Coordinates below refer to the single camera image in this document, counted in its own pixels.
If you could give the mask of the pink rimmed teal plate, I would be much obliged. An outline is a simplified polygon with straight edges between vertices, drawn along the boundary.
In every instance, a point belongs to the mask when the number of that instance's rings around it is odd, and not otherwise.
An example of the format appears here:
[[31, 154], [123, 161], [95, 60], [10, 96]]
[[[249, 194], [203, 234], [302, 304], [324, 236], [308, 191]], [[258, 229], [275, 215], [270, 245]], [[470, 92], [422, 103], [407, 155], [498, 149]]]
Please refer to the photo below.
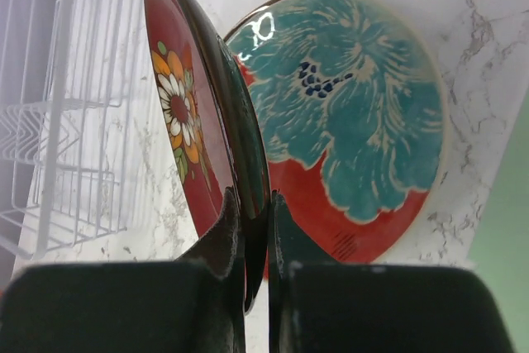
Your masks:
[[294, 221], [336, 260], [377, 260], [446, 158], [446, 86], [424, 40], [379, 0], [270, 0], [225, 40]]

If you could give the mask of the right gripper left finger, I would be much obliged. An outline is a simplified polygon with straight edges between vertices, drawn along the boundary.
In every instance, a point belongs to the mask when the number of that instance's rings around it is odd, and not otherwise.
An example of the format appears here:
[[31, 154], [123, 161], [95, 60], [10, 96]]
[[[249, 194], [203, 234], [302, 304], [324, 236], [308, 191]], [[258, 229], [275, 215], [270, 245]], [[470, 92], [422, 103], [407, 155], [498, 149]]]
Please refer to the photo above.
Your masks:
[[38, 265], [1, 300], [4, 352], [242, 352], [244, 240], [231, 188], [177, 260]]

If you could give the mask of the dark red patterned plate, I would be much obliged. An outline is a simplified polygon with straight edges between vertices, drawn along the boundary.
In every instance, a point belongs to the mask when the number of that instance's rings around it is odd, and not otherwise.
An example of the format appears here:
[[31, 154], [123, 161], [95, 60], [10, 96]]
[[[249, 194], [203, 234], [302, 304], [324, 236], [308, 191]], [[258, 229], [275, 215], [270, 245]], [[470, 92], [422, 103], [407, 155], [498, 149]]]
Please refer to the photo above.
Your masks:
[[199, 235], [234, 195], [245, 238], [245, 307], [259, 291], [271, 188], [255, 110], [235, 57], [197, 0], [144, 0], [156, 90]]

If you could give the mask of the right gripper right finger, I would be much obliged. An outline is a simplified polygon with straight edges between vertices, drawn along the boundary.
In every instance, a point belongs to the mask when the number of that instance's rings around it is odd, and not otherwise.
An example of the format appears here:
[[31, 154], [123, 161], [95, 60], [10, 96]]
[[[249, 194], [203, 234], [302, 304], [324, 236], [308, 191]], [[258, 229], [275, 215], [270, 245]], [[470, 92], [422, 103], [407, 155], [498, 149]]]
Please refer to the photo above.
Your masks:
[[272, 352], [510, 352], [493, 295], [454, 267], [342, 264], [293, 220], [269, 219]]

